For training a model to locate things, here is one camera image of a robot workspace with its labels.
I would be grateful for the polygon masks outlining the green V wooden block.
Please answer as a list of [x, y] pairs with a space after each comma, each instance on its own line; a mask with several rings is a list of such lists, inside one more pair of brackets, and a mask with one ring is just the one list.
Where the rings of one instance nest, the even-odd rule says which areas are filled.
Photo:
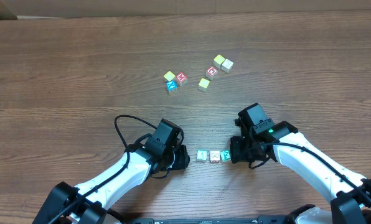
[[208, 156], [208, 152], [206, 150], [198, 150], [196, 159], [197, 161], [206, 161]]

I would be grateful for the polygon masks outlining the green F wooden block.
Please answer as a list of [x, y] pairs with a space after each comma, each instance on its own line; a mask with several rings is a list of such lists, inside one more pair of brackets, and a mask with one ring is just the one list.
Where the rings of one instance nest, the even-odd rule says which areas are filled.
[[229, 150], [220, 151], [220, 158], [222, 162], [227, 162], [231, 160], [231, 153]]

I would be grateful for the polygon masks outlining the white red patterned wooden block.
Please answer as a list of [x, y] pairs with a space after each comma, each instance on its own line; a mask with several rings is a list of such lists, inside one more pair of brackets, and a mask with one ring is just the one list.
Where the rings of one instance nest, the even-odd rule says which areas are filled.
[[220, 151], [210, 151], [210, 162], [220, 162]]

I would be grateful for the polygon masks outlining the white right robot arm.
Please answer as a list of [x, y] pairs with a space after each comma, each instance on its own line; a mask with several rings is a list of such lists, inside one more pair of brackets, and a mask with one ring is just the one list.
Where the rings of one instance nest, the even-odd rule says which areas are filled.
[[287, 121], [274, 123], [258, 103], [234, 120], [241, 135], [230, 139], [231, 162], [256, 169], [269, 160], [302, 177], [331, 206], [329, 211], [306, 204], [287, 215], [259, 217], [258, 223], [371, 223], [371, 179], [351, 171], [313, 146]]

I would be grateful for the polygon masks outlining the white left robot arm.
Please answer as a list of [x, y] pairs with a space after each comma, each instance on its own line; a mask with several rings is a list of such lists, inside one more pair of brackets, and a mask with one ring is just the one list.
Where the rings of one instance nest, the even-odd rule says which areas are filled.
[[34, 223], [119, 223], [111, 207], [129, 190], [156, 178], [158, 172], [184, 170], [190, 157], [183, 145], [182, 128], [162, 119], [132, 144], [122, 158], [96, 177], [72, 187], [57, 184], [48, 194]]

